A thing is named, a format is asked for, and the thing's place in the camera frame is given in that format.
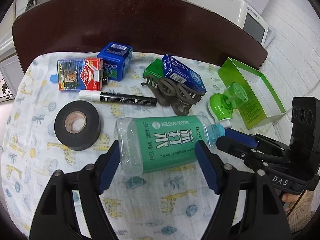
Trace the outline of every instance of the white marker cap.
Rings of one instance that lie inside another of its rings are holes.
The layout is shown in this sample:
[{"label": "white marker cap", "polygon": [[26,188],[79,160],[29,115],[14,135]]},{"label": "white marker cap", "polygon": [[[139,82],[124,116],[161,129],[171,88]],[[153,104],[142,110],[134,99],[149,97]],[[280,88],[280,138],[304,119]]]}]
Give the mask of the white marker cap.
[{"label": "white marker cap", "polygon": [[86,101],[100,102],[101,91],[80,90],[79,99]]}]

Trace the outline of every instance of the blue bottle cap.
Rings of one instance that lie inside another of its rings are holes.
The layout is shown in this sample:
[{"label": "blue bottle cap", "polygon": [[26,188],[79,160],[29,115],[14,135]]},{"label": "blue bottle cap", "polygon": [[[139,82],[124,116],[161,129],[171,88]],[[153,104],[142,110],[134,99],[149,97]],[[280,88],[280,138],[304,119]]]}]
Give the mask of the blue bottle cap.
[{"label": "blue bottle cap", "polygon": [[226,135],[226,132],[221,124],[211,124],[207,127],[207,132],[209,136],[209,143],[214,145],[217,139],[221,136]]},{"label": "blue bottle cap", "polygon": [[217,135],[217,139],[218,139],[218,137],[226,135],[226,131],[225,131],[224,127],[221,124],[215,124],[214,123],[211,126],[212,126],[215,134]]},{"label": "blue bottle cap", "polygon": [[51,75],[50,76],[50,82],[51,83],[58,83],[58,74]]}]

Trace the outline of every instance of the marker pen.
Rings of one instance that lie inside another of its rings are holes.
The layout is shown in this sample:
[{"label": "marker pen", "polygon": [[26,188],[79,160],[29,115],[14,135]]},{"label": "marker pen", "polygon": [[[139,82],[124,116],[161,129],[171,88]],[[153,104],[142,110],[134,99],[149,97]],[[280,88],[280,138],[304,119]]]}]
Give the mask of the marker pen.
[{"label": "marker pen", "polygon": [[112,102],[120,104],[132,104],[143,106],[156,106],[157,99],[136,95],[124,95],[101,91],[80,90],[79,99],[95,102]]}]

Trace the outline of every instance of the person's hand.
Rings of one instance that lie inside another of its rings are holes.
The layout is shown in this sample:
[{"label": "person's hand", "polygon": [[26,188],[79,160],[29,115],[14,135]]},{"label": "person's hand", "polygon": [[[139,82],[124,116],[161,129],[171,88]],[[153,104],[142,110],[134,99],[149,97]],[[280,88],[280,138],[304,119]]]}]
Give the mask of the person's hand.
[{"label": "person's hand", "polygon": [[297,202],[298,198],[300,197],[300,195],[293,195],[293,194],[289,194],[289,193],[285,193],[282,196],[282,201],[283,202],[289,202],[289,206],[284,210],[285,212],[289,211],[290,209],[292,209],[293,205]]}]

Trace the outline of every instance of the tape roll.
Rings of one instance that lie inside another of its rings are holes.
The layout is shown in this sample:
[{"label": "tape roll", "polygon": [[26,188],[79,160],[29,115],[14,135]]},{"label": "tape roll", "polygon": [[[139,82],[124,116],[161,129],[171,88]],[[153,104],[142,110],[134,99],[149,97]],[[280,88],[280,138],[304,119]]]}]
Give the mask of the tape roll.
[{"label": "tape roll", "polygon": [[[74,130],[73,123],[79,119],[83,120],[84,124]],[[93,145],[97,141],[100,131],[98,111],[86,101],[73,101],[65,105],[54,121],[54,132],[58,140],[75,151],[82,151]]]}]

